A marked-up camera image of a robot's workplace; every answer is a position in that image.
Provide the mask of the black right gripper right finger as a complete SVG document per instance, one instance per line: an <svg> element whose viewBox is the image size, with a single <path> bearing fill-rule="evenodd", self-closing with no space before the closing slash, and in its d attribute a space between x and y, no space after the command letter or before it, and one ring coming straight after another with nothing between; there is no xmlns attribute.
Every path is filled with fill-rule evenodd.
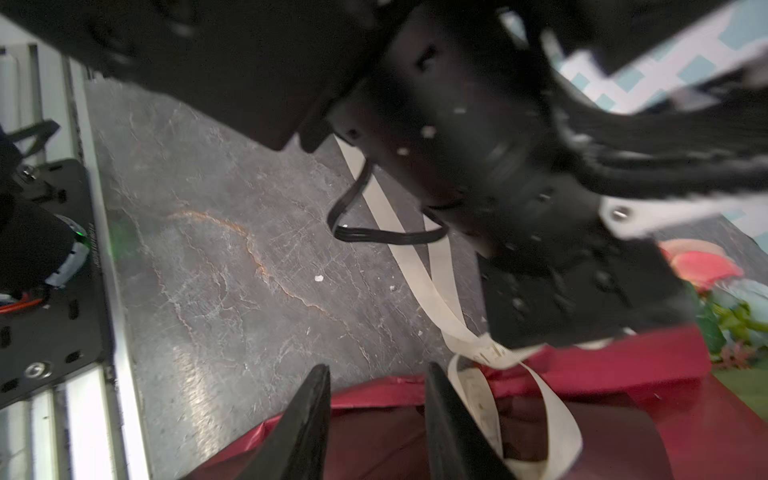
<svg viewBox="0 0 768 480"><path fill-rule="evenodd" d="M425 422L432 479L515 479L436 363L426 370Z"/></svg>

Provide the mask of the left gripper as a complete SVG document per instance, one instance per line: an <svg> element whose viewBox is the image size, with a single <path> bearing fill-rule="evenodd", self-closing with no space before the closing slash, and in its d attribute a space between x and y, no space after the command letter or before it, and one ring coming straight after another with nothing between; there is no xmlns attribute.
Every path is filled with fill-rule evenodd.
<svg viewBox="0 0 768 480"><path fill-rule="evenodd" d="M331 109L365 158L327 217L345 242L414 245L462 234L476 249L489 333L510 348L556 347L689 325L694 304L649 240L620 240L569 170L541 77L493 12L424 1ZM375 168L414 195L436 228L346 228Z"/></svg>

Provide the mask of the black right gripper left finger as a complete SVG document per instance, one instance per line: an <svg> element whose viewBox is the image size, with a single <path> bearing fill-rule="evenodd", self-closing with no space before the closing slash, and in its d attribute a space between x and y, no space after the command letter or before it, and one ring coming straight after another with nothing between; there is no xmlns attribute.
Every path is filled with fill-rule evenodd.
<svg viewBox="0 0 768 480"><path fill-rule="evenodd" d="M321 479L331 418L329 367L314 366L240 479Z"/></svg>

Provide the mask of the cream ribbon strip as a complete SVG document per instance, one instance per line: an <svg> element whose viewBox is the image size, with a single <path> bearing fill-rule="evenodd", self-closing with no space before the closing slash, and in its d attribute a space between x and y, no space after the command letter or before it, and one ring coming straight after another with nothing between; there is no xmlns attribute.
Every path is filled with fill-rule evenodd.
<svg viewBox="0 0 768 480"><path fill-rule="evenodd" d="M447 377L449 391L461 398L476 426L485 436L484 446L503 455L499 413L488 381L478 368L460 370L462 358L497 370L523 366L539 353L537 345L509 350L490 338L478 336L466 326L458 299L450 241L443 238L428 247L430 267L425 268L412 246L390 247L394 259L414 297L432 323L441 330L444 341L454 353ZM547 457L529 462L504 459L510 472L521 479L562 479L575 465L583 449L583 438L572 413L545 381L530 367L525 368L542 395L547 427Z"/></svg>

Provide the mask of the dark red wrapping paper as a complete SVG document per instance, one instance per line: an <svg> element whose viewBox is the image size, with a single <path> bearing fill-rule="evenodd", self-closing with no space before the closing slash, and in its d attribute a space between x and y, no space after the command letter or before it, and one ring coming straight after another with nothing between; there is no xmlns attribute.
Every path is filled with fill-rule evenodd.
<svg viewBox="0 0 768 480"><path fill-rule="evenodd" d="M709 371L695 327L641 334L598 350L546 348L523 366L480 365L499 413L504 459L547 457L533 369L572 413L583 438L562 479L763 479L766 423ZM432 479L426 372L331 392L321 479ZM196 479L240 479L283 414L196 468Z"/></svg>

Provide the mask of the pink orange fake rose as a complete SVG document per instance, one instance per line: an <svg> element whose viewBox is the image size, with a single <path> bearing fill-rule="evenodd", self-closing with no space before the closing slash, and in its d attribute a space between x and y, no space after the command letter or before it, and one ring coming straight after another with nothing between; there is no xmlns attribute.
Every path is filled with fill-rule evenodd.
<svg viewBox="0 0 768 480"><path fill-rule="evenodd" d="M744 271L714 243L697 239L672 239L658 243L675 274L698 292L710 291L717 282L741 278Z"/></svg>

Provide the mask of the light blue fake flower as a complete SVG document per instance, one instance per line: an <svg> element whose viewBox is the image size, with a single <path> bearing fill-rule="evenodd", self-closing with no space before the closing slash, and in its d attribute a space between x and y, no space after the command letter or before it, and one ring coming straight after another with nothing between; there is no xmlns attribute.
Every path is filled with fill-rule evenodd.
<svg viewBox="0 0 768 480"><path fill-rule="evenodd" d="M767 355L767 286L751 279L687 284L696 323L717 369L750 369Z"/></svg>

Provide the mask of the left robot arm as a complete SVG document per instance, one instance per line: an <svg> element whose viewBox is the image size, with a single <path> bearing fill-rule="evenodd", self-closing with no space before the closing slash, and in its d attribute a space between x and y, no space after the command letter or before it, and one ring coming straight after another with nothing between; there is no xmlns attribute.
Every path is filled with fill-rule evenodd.
<svg viewBox="0 0 768 480"><path fill-rule="evenodd" d="M5 1L2 14L87 66L170 95L273 150L331 134L438 223L343 228L412 245L449 230L478 251L493 340L576 344L684 323L693 311L652 242L609 198L701 202L767 189L764 61L698 87L703 106L632 115L580 100L542 37L613 73L713 1Z"/></svg>

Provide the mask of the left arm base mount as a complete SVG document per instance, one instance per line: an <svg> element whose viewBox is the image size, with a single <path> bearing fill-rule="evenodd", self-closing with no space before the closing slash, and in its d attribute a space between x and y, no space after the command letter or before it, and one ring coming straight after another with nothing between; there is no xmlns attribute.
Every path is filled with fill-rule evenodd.
<svg viewBox="0 0 768 480"><path fill-rule="evenodd" d="M25 159L58 131L1 134L1 405L113 351L88 173L74 158Z"/></svg>

